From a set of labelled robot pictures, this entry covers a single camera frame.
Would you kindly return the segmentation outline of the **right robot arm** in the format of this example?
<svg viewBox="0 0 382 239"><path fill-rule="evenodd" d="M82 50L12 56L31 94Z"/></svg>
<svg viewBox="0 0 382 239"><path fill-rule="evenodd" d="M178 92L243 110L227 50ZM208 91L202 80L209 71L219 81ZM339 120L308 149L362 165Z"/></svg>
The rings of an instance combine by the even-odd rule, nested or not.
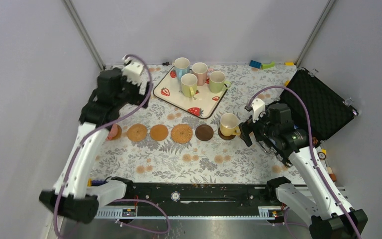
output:
<svg viewBox="0 0 382 239"><path fill-rule="evenodd" d="M355 210L338 190L312 146L309 134L297 128L286 104L266 106L260 99L245 107L252 116L239 124L241 139L251 146L250 133L261 147L272 148L303 177L312 199L303 195L285 177L269 180L268 203L283 203L308 225L313 239L359 239L368 221L362 209Z"/></svg>

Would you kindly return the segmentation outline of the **loose poker chip right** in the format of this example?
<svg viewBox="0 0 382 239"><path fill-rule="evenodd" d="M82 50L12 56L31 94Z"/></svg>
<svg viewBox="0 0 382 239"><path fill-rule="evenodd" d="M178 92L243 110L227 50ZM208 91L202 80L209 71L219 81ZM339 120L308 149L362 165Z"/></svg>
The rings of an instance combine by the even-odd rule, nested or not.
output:
<svg viewBox="0 0 382 239"><path fill-rule="evenodd" d="M327 158L326 151L322 150L318 152L318 157L320 160L325 160Z"/></svg>

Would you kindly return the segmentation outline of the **leftmost light wooden coaster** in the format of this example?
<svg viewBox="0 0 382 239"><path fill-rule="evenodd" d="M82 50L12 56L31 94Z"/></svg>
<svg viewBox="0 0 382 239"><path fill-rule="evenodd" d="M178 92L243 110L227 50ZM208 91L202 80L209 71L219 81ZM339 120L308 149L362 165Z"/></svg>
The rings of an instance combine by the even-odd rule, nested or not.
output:
<svg viewBox="0 0 382 239"><path fill-rule="evenodd" d="M112 128L114 129L114 131L111 140L119 139L122 135L122 128L118 124L114 124Z"/></svg>

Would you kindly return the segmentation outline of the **pink mug front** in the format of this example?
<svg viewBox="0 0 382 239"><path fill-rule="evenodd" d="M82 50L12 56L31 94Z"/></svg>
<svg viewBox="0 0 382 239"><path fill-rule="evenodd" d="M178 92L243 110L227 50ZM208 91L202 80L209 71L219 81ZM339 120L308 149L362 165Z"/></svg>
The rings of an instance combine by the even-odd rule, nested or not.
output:
<svg viewBox="0 0 382 239"><path fill-rule="evenodd" d="M113 129L112 127L111 127L111 130L110 130L110 132L109 132L107 138L106 138L107 141L110 141L111 138L112 138L112 136L113 136L113 131L114 131L114 129Z"/></svg>

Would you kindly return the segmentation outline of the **pink mug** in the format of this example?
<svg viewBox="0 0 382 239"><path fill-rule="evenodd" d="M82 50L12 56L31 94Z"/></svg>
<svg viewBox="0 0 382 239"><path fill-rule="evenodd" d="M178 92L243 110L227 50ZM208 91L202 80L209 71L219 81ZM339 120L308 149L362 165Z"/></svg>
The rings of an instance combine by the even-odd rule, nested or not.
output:
<svg viewBox="0 0 382 239"><path fill-rule="evenodd" d="M107 138L106 138L107 141L110 141L111 138L112 138L112 136L113 136L113 131L114 131L114 129L113 129L112 127L111 127L111 130L110 130L110 132L109 132Z"/></svg>
<svg viewBox="0 0 382 239"><path fill-rule="evenodd" d="M197 62L194 63L192 68L192 72L197 77L197 85L203 86L206 83L206 79L208 77L208 74L213 72L213 68L209 68L205 63L203 62Z"/></svg>

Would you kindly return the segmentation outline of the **small dark wooden coaster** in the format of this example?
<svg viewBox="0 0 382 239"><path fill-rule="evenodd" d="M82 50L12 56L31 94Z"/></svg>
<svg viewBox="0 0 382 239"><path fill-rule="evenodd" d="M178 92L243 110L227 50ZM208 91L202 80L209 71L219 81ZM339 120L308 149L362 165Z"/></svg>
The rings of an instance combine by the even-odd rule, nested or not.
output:
<svg viewBox="0 0 382 239"><path fill-rule="evenodd" d="M209 141L214 135L213 128L207 124L201 124L195 129L197 139L201 141Z"/></svg>

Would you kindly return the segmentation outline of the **pink mug back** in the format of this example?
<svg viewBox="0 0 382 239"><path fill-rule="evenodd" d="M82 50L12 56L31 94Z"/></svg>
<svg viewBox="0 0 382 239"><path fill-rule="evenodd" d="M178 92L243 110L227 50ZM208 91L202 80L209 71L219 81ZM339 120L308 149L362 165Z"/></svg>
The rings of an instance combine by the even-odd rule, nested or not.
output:
<svg viewBox="0 0 382 239"><path fill-rule="evenodd" d="M197 77L197 85L203 86L206 83L206 79L208 77L208 74L213 72L213 68L209 68L205 63L203 62L197 62L194 63L192 68L192 72Z"/></svg>

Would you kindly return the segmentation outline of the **blue toy brick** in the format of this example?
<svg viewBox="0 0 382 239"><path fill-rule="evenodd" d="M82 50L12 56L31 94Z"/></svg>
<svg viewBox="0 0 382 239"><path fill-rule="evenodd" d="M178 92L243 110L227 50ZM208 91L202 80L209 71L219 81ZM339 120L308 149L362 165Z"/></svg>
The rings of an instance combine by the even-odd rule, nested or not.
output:
<svg viewBox="0 0 382 239"><path fill-rule="evenodd" d="M258 61L251 60L249 66L256 69L261 69L262 63Z"/></svg>

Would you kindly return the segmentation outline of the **floral tablecloth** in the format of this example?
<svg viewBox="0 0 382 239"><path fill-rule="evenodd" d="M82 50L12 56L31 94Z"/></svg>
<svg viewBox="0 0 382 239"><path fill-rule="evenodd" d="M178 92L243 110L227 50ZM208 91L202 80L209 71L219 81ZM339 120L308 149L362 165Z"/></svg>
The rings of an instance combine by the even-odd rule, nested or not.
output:
<svg viewBox="0 0 382 239"><path fill-rule="evenodd" d="M152 97L148 108L120 122L122 135L119 139L103 143L90 178L104 180L119 176L135 182L264 184L284 176L293 184L303 184L294 167L285 167L273 153L265 153L257 144L247 147L238 137L223 140L215 134L211 140L201 141L194 136L185 144L174 142L170 136L155 141L148 135L139 142L127 137L128 129L137 123L147 129L158 124L168 129L179 124L187 124L192 129L207 124L218 130L220 118L225 113L245 120L249 113L244 107L251 96L266 86L283 85L296 72L294 66L285 65L267 70L246 65L215 65L213 68L222 71L232 87L211 117L199 119Z"/></svg>

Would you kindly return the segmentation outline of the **black poker chip case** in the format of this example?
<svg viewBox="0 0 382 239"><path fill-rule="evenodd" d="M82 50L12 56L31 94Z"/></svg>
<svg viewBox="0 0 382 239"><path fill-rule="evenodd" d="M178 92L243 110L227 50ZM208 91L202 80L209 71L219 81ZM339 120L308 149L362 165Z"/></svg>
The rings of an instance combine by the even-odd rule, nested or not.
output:
<svg viewBox="0 0 382 239"><path fill-rule="evenodd" d="M308 70L297 70L279 100L269 105L286 104L292 115L296 128L307 133L312 132L312 144L319 147L357 115L358 111L329 88L325 83L313 76ZM287 167L291 167L290 155L275 154Z"/></svg>

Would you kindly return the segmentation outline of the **blue mug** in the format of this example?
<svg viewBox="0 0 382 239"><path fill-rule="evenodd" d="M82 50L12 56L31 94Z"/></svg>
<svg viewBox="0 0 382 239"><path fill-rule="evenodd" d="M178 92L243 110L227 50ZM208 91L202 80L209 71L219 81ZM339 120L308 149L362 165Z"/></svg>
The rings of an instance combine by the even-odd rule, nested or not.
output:
<svg viewBox="0 0 382 239"><path fill-rule="evenodd" d="M183 75L188 74L190 72L190 61L188 58L185 58L185 57L177 58L174 61L173 65L175 67L175 73L179 80L181 79Z"/></svg>

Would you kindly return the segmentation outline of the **yellow mug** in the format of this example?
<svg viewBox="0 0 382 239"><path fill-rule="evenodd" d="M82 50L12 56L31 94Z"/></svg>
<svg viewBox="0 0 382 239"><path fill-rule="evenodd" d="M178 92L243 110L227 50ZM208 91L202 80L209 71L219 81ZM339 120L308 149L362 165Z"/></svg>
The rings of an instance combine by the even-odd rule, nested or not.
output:
<svg viewBox="0 0 382 239"><path fill-rule="evenodd" d="M240 135L238 117L232 113L226 113L220 118L220 130L223 135Z"/></svg>

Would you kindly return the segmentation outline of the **green mug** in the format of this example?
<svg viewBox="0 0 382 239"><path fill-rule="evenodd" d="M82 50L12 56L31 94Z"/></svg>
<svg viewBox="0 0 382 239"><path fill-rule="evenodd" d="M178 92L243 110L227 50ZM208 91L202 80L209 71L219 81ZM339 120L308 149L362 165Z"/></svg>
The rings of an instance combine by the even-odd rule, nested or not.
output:
<svg viewBox="0 0 382 239"><path fill-rule="evenodd" d="M220 93L231 87L232 83L226 80L226 76L221 71L213 71L209 75L209 89L212 93Z"/></svg>

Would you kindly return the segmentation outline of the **green toy brick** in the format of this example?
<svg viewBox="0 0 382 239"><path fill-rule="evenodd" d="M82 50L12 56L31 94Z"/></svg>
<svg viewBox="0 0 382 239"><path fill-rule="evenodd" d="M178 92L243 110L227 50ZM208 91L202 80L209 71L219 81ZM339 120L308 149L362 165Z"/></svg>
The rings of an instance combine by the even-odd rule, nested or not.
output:
<svg viewBox="0 0 382 239"><path fill-rule="evenodd" d="M274 66L275 66L275 61L272 61L270 63L262 63L261 64L261 69L265 70L265 69L272 68Z"/></svg>

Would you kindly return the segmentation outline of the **yellow-green mug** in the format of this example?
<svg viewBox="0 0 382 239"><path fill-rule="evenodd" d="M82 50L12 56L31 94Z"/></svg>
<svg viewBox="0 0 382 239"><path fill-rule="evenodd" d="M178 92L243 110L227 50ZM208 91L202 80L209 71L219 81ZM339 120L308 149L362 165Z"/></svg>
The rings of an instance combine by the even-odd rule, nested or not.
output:
<svg viewBox="0 0 382 239"><path fill-rule="evenodd" d="M192 98L197 91L197 77L194 74L188 73L181 77L182 94L185 97Z"/></svg>

